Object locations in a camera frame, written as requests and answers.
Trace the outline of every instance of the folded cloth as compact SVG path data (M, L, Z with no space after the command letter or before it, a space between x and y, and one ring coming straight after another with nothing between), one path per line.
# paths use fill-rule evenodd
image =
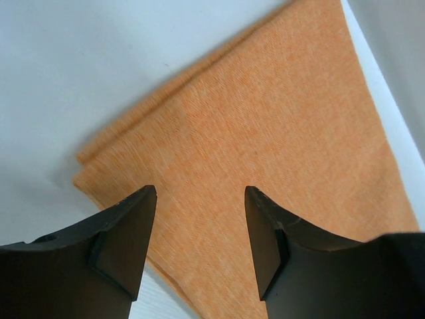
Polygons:
M78 155L99 208L158 192L148 261L202 318L267 318L244 213L255 185L367 241L414 214L339 0L297 0L141 101Z

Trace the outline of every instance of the microfiber cloth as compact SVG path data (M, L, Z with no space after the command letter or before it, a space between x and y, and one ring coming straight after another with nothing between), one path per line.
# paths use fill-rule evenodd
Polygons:
M148 261L201 318L267 318L244 212L259 187L338 235L416 231L339 0L271 13L77 155L99 208L157 188Z

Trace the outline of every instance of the towel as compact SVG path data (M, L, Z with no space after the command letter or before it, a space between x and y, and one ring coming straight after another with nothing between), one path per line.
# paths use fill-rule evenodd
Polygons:
M201 318L267 318L244 212L255 185L338 235L416 231L339 0L297 0L100 132L75 186L100 209L153 184L148 262Z

